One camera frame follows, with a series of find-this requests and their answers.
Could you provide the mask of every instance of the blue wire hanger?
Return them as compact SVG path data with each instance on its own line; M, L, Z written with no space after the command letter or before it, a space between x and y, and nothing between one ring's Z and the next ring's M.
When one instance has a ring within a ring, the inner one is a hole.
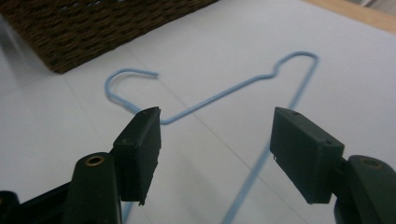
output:
M294 57L297 57L297 56L306 56L306 57L310 57L310 58L313 59L313 63L311 64L311 67L309 68L309 70L306 73L306 75L308 77L310 77L314 73L314 71L315 71L315 69L316 69L316 67L318 65L318 56L316 54L308 52L308 51L296 51L296 52L293 52L293 53L289 54L288 56L284 57L283 59L279 60L275 64L274 70L273 70L272 73L270 73L268 75L257 75L255 77L251 77L251 78L249 78L249 79L247 79L247 80L245 80L245 81L243 81L243 82L241 82L239 84L236 84L236 85L232 86L231 88L229 88L229 89L227 89L225 91L219 92L218 94L216 94L216 95L214 95L212 97L209 97L206 100L203 100L201 103L199 103L197 105L194 105L194 106L192 106L192 107L190 107L190 108L188 108L188 109L186 109L184 111L181 111L180 113L174 115L173 117L171 117L169 119L161 119L160 123L162 125L173 123L176 120L184 118L187 115L189 115L190 113L192 113L192 112L194 112L194 111L196 111L196 110L198 110L198 109L200 109L200 108L202 108L202 107L204 107L206 105L209 105L209 104L221 99L222 97L233 93L234 91L238 91L238 90L240 90L240 89L242 89L242 88L244 88L244 87L246 87L246 86L248 86L248 85L250 85L250 84L252 84L252 83L254 83L256 81L259 81L259 80L262 80L262 79L270 79L270 78L276 77L278 75L278 73L279 73L280 67L284 63L286 63L288 60L290 60L290 59L292 59ZM123 68L123 69L120 69L120 70L114 72L113 74L111 74L107 78L107 80L105 82L105 92L106 92L107 98L110 101L113 101L113 102L116 102L116 103L119 103L119 104L123 105L126 109L128 109L128 110L130 110L130 111L132 111L133 113L136 114L136 113L138 113L139 111L142 110L140 107L138 107L137 105L135 105L135 104L123 99L123 98L121 98L120 96L118 96L117 94L113 93L110 90L111 79L113 79L114 77L116 77L116 76L118 76L118 75L120 75L122 73L137 73L137 74L149 75L149 76L153 76L153 77L157 77L159 74L155 73L155 72L144 71L144 70L139 70L139 69L134 69L134 68Z

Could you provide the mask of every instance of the wicker basket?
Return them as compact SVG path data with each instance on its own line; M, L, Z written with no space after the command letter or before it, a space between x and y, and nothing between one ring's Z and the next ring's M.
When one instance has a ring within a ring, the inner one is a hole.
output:
M1 0L0 13L56 73L65 73L218 0Z

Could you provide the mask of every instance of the screw hole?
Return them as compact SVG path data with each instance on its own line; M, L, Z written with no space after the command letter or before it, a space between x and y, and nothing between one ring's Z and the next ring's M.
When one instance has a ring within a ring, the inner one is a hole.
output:
M103 156L92 156L85 160L85 165L87 166L97 166L105 161Z
M382 165L376 161L372 161L370 159L362 158L361 162L364 163L367 166L370 166L373 169L381 169Z

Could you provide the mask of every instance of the wooden edge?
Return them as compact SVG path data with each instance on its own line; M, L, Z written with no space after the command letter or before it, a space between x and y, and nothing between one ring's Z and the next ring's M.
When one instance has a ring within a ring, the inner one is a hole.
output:
M396 35L396 17L345 0L304 0Z

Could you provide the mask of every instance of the white surface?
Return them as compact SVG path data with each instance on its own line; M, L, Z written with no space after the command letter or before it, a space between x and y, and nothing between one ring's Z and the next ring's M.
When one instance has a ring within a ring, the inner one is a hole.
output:
M111 72L160 72L126 76L116 91L168 118L270 73L296 50L321 58L297 110L346 144L345 158L396 167L396 37L300 1L223 0L63 76L1 37L0 189L22 202L69 181L79 158L109 151L133 117L104 95ZM130 223L220 223L270 137L274 107L289 103L309 64L290 61L276 79L163 126L147 204L134 208ZM334 223L332 206L306 204L269 160L234 223Z

